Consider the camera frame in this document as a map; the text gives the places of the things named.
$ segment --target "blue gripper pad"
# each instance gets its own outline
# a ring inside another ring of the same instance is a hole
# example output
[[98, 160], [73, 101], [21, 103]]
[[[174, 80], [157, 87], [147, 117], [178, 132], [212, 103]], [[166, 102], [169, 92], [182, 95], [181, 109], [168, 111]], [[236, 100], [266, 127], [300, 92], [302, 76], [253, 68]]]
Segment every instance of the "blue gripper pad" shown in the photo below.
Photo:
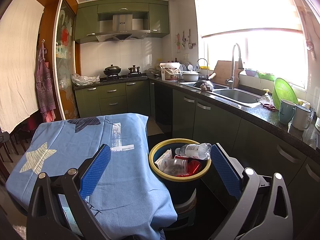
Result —
[[91, 163], [86, 173], [82, 176], [79, 194], [82, 199], [90, 196], [96, 188], [102, 174], [109, 164], [111, 158], [111, 150], [105, 145], [95, 160]]
[[235, 196], [238, 200], [242, 195], [241, 179], [234, 171], [232, 165], [216, 145], [212, 145], [210, 157], [228, 193]]

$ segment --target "tile backsplash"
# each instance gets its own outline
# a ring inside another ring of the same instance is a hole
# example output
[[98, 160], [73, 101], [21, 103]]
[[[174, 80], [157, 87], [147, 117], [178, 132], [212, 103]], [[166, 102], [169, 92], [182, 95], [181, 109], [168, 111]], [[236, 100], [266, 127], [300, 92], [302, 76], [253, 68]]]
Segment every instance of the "tile backsplash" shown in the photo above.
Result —
[[89, 42], [80, 45], [81, 74], [105, 77], [103, 73], [111, 64], [121, 67], [119, 75], [129, 73], [128, 67], [140, 66], [140, 72], [153, 67], [162, 58], [162, 39]]

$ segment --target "yellow star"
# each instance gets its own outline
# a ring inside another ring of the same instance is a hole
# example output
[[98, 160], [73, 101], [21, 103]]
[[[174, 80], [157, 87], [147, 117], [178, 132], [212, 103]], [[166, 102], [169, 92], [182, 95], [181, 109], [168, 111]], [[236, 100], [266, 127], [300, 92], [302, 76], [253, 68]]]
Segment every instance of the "yellow star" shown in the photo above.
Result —
[[57, 151], [48, 150], [47, 147], [48, 142], [45, 142], [37, 150], [26, 152], [27, 162], [23, 165], [20, 172], [32, 169], [35, 174], [39, 174], [41, 172], [44, 160]]

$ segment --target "range hood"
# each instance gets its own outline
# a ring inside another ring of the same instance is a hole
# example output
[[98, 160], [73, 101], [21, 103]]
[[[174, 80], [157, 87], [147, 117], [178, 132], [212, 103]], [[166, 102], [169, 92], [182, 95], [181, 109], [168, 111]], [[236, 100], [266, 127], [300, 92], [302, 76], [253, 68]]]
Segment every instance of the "range hood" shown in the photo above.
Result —
[[143, 40], [150, 30], [140, 30], [132, 28], [132, 14], [114, 14], [112, 18], [112, 31], [98, 33], [96, 35], [99, 42], [104, 41], [124, 41], [124, 40]]

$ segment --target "light blue mug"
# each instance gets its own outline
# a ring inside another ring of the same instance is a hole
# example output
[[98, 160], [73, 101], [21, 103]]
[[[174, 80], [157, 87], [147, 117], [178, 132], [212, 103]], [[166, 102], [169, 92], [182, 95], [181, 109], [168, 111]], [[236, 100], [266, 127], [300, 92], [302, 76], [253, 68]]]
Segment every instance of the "light blue mug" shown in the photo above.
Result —
[[288, 100], [281, 99], [279, 121], [288, 124], [294, 116], [296, 105]]

